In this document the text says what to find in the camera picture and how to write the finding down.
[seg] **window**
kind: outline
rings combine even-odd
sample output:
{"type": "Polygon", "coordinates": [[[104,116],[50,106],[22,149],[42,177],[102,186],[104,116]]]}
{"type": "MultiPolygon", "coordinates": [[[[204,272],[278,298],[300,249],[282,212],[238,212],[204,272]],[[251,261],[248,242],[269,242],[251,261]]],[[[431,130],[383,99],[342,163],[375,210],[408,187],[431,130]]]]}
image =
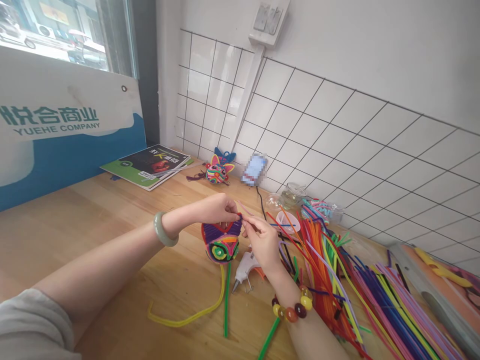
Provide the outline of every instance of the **window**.
{"type": "Polygon", "coordinates": [[[0,46],[132,76],[128,34],[123,1],[0,1],[0,46]]]}

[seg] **hand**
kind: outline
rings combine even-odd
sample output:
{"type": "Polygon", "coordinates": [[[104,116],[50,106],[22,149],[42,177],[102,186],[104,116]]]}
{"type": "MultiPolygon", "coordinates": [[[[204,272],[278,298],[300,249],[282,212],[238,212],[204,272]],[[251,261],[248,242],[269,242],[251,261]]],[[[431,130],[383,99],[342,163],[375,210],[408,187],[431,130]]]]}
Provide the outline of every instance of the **hand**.
{"type": "Polygon", "coordinates": [[[225,193],[218,193],[190,204],[196,223],[231,223],[240,219],[237,204],[225,193]]]}
{"type": "Polygon", "coordinates": [[[267,277],[279,269],[283,269],[279,257],[279,238],[277,230],[264,219],[243,215],[245,228],[243,236],[250,239],[251,248],[258,263],[267,277]]]}

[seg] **pipe cleaner mask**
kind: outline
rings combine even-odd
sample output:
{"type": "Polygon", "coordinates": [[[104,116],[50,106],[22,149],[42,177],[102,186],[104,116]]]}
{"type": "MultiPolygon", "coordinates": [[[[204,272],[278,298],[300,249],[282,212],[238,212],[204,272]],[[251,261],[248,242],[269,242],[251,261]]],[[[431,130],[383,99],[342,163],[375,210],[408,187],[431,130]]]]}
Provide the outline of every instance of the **pipe cleaner mask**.
{"type": "Polygon", "coordinates": [[[218,224],[201,225],[201,236],[205,242],[205,251],[210,260],[218,264],[231,262],[239,252],[239,235],[242,229],[242,214],[240,220],[231,222],[225,229],[218,224]]]}
{"type": "Polygon", "coordinates": [[[204,164],[206,172],[201,171],[195,176],[187,176],[186,178],[188,181],[207,179],[212,184],[225,183],[230,185],[228,181],[229,176],[227,174],[235,168],[235,165],[230,163],[235,158],[235,155],[235,153],[230,154],[228,151],[222,154],[219,148],[216,147],[211,162],[204,164]]]}
{"type": "Polygon", "coordinates": [[[228,180],[229,176],[227,174],[235,168],[235,165],[231,163],[222,164],[216,154],[211,157],[211,163],[205,166],[206,178],[212,184],[221,184],[228,180]]]}

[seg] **gray sleeve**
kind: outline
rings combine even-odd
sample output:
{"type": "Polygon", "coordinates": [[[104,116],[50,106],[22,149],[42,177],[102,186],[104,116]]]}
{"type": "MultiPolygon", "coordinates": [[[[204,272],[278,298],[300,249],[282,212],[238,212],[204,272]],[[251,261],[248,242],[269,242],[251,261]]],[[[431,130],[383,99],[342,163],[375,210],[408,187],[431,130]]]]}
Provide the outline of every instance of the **gray sleeve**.
{"type": "Polygon", "coordinates": [[[67,313],[36,289],[0,303],[2,360],[80,360],[67,313]]]}

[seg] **smartphone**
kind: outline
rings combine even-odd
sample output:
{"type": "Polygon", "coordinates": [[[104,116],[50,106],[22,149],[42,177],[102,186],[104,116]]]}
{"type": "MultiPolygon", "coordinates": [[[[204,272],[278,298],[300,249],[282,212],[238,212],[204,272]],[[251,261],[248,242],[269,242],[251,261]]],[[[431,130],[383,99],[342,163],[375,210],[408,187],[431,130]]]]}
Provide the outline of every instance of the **smartphone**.
{"type": "Polygon", "coordinates": [[[267,158],[261,154],[254,153],[246,166],[240,181],[248,186],[258,186],[265,176],[267,158]]]}

